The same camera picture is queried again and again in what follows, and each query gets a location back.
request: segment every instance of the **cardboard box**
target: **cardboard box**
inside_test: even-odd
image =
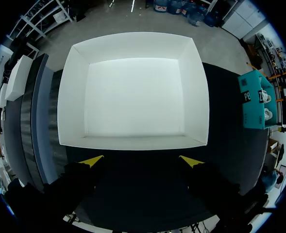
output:
[[[192,38],[120,33],[73,45],[58,96],[61,145],[109,150],[204,146],[205,72]]]
[[[277,140],[269,138],[268,147],[267,147],[267,153],[274,152],[277,149],[277,147],[278,147],[278,143],[279,142]]]
[[[243,108],[244,128],[266,129],[277,124],[277,103],[273,86],[258,71],[253,70],[238,77]],[[264,103],[262,89],[271,96]],[[265,121],[265,108],[272,112],[272,118]]]

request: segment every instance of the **metal shelf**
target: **metal shelf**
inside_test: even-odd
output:
[[[60,2],[59,0],[50,0],[49,2],[47,2],[45,5],[43,5],[33,16],[28,17],[27,14],[35,7],[37,6],[37,4],[40,3],[41,0],[36,1],[36,3],[27,11],[27,13],[25,15],[21,15],[20,19],[17,21],[15,27],[12,29],[11,33],[9,34],[9,37],[11,39],[14,39],[16,37],[18,37],[23,31],[25,31],[25,28],[27,26],[30,26],[32,29],[30,29],[30,31],[28,31],[26,33],[26,36],[29,36],[33,31],[36,31],[39,34],[39,37],[44,37],[46,38],[45,33],[49,32],[50,30],[52,30],[53,28],[55,28],[58,24],[52,23],[52,25],[50,25],[47,29],[44,30],[44,32],[42,30],[40,30],[38,27],[39,25],[41,25],[41,22],[46,19],[47,17],[51,16],[53,13],[57,12],[58,10],[61,10],[64,12],[64,15],[66,16],[66,19],[64,19],[62,21],[65,22],[67,20],[69,20],[70,22],[72,22],[73,20],[70,18],[68,12],[66,11],[66,9],[64,8],[64,6],[62,5],[62,3],[64,2]],[[43,10],[46,9],[47,6],[49,6],[52,2],[57,3],[57,6],[54,7],[53,9],[51,9],[47,14],[45,14],[44,16],[42,16],[42,18],[39,19],[39,21],[35,21],[35,17]],[[18,24],[21,23],[21,19],[22,22],[25,22],[25,25],[21,28],[21,30],[18,30],[17,26]]]
[[[66,22],[67,20],[69,20],[69,18],[65,18],[65,19],[62,20],[60,23],[55,22],[55,23],[51,24],[43,33],[44,33],[44,34],[48,33],[48,32],[51,31],[53,28],[55,28],[55,27],[57,27],[58,25],[60,25],[60,24],[62,24],[62,23],[64,23],[64,22]]]
[[[53,8],[51,11],[49,11],[45,16],[43,16],[36,24],[35,26],[37,26],[39,23],[41,23],[45,18],[47,18],[48,16],[50,16],[51,14],[53,14],[55,11],[61,9],[60,6],[57,6],[55,8]],[[32,32],[34,31],[34,28],[31,29],[27,34],[26,36],[29,36]]]

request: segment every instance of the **desk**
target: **desk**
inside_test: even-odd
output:
[[[268,68],[269,68],[271,75],[275,75],[276,71],[274,69],[274,65],[273,65],[273,63],[269,57],[269,54],[267,53],[268,48],[266,48],[266,46],[263,44],[263,42],[261,41],[261,39],[259,38],[258,35],[255,35],[254,47],[257,51],[261,51],[267,65],[268,65]]]
[[[237,74],[210,64],[204,63],[203,67],[210,101],[207,146],[152,151],[66,147],[67,158],[52,147],[54,161],[58,161],[56,166],[59,167],[66,164],[66,159],[79,162],[101,154],[105,156],[107,170],[103,178],[92,196],[85,197],[76,210],[82,222],[123,232],[159,232],[211,217],[202,201],[188,192],[180,177],[179,155],[213,162],[225,178],[240,184],[242,195],[255,185],[266,154],[268,130],[242,127]],[[54,110],[50,110],[50,119],[56,119],[58,90],[55,82],[60,82],[61,75],[58,71],[53,76],[50,102],[54,105],[50,109],[54,106]]]

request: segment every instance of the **white cabinet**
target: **white cabinet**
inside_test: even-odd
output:
[[[222,26],[223,29],[227,30],[231,34],[244,22],[244,19],[236,12],[225,22]]]
[[[227,18],[222,28],[238,39],[241,39],[263,21],[265,16],[253,3],[249,0],[244,0],[241,5],[233,11],[232,15]]]
[[[254,28],[264,19],[265,15],[257,10],[254,11],[253,14],[251,14],[251,16],[246,19],[246,21]]]
[[[250,24],[248,24],[246,21],[244,21],[233,33],[235,37],[238,39],[241,39],[244,37],[250,30],[252,30],[252,27]]]
[[[245,0],[242,4],[235,10],[242,18],[247,19],[250,17],[254,11],[256,11],[256,6],[249,0]]]

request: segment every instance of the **white shelf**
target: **white shelf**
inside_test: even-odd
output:
[[[47,33],[49,31],[51,31],[53,28],[55,28],[58,24],[55,22],[52,25],[50,25],[45,31],[41,30],[41,23],[43,20],[45,20],[47,17],[51,16],[52,14],[56,14],[58,11],[63,11],[64,15],[66,16],[66,19],[64,19],[61,23],[69,20],[70,22],[72,22],[73,20],[70,18],[68,12],[66,11],[65,7],[62,5],[64,4],[65,1],[59,1],[59,0],[49,0],[45,5],[43,5],[40,9],[38,9],[37,12],[35,12],[35,14],[31,17],[27,16],[27,14],[40,2],[40,0],[36,1],[36,3],[27,11],[27,13],[25,15],[21,15],[19,21],[17,22],[17,24],[15,25],[15,27],[13,28],[13,30],[11,31],[9,37],[11,40],[13,40],[14,38],[18,37],[23,31],[25,31],[26,26],[29,25],[31,27],[31,29],[28,32],[25,32],[26,37],[28,37],[33,31],[36,31],[38,34],[40,34],[40,37],[44,37],[46,38],[46,35],[44,33]],[[54,7],[54,5],[51,5],[50,3],[55,2],[57,3],[57,6]],[[45,14],[44,16],[42,16],[42,18],[38,19],[38,14],[43,10],[43,9],[47,9],[47,6],[50,5],[51,9],[52,7],[54,7],[53,9],[51,9],[47,14]],[[23,21],[25,21],[25,25],[21,28],[21,30],[17,29],[17,25],[21,22],[21,19]]]
[[[211,4],[211,2],[209,2],[209,1],[206,1],[206,0],[200,0],[200,1],[203,1],[203,2],[205,2],[206,4]]]

